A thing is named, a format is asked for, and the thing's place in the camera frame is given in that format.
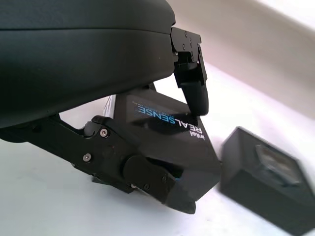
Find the black cube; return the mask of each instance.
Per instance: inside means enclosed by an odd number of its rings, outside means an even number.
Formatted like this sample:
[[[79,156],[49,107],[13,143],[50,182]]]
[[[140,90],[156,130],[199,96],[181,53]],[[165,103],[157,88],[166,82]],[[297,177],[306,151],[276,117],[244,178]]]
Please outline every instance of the black cube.
[[[295,158],[238,127],[221,160],[224,195],[292,235],[315,228],[315,196]]]

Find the curved black cover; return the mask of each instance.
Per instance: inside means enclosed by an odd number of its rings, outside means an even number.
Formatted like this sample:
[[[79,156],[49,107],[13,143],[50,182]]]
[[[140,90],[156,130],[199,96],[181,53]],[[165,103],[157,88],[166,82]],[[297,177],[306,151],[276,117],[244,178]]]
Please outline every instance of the curved black cover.
[[[166,0],[2,0],[0,30],[130,29],[171,33]]]
[[[170,76],[165,0],[5,0],[0,10],[0,128]]]

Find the white table surface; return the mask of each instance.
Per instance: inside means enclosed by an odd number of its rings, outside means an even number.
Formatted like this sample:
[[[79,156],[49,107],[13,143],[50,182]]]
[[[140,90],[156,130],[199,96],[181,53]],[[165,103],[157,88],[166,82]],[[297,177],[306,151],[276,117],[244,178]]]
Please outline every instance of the white table surface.
[[[315,122],[206,65],[210,112],[203,117],[216,152],[240,125],[301,159],[315,183]],[[184,101],[175,79],[159,92]],[[62,114],[75,127],[101,115],[106,98]],[[31,144],[0,141],[1,236],[286,236],[213,188],[195,215],[139,192],[125,194]],[[313,230],[307,236],[315,236]]]

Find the metal bracket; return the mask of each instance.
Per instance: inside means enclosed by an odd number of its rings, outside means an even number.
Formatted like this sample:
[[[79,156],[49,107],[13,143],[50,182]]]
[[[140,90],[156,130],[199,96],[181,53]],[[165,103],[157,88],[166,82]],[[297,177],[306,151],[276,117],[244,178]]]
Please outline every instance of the metal bracket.
[[[200,47],[201,37],[173,27],[171,39],[177,86],[183,90],[191,113],[196,116],[206,115],[209,101],[207,73]]]

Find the black block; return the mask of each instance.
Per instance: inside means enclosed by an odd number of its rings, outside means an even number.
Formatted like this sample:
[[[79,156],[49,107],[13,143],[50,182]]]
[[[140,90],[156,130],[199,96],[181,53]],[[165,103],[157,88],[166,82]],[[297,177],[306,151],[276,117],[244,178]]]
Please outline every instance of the black block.
[[[298,161],[241,127],[223,144],[220,190],[292,235],[315,228],[315,196]]]

